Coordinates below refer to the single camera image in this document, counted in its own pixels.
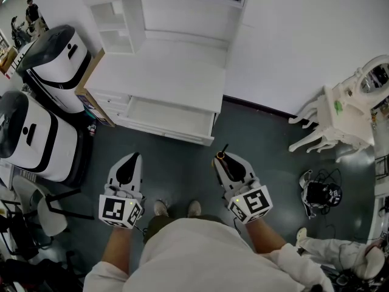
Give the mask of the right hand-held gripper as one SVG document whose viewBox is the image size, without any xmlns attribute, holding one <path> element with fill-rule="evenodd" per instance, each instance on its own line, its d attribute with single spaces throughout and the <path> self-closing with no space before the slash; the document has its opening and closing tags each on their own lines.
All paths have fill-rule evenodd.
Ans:
<svg viewBox="0 0 389 292">
<path fill-rule="evenodd" d="M 265 216 L 272 209 L 268 189 L 260 183 L 251 164 L 233 153 L 214 157 L 212 166 L 224 188 L 228 210 L 243 224 Z"/>
</svg>

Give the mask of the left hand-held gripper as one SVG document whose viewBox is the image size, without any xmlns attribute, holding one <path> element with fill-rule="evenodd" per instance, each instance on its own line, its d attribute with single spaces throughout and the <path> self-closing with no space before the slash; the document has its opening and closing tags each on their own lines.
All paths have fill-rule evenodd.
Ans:
<svg viewBox="0 0 389 292">
<path fill-rule="evenodd" d="M 143 211 L 140 192 L 143 159 L 134 152 L 124 156 L 109 170 L 104 193 L 99 197 L 98 217 L 113 227 L 132 229 Z"/>
</svg>

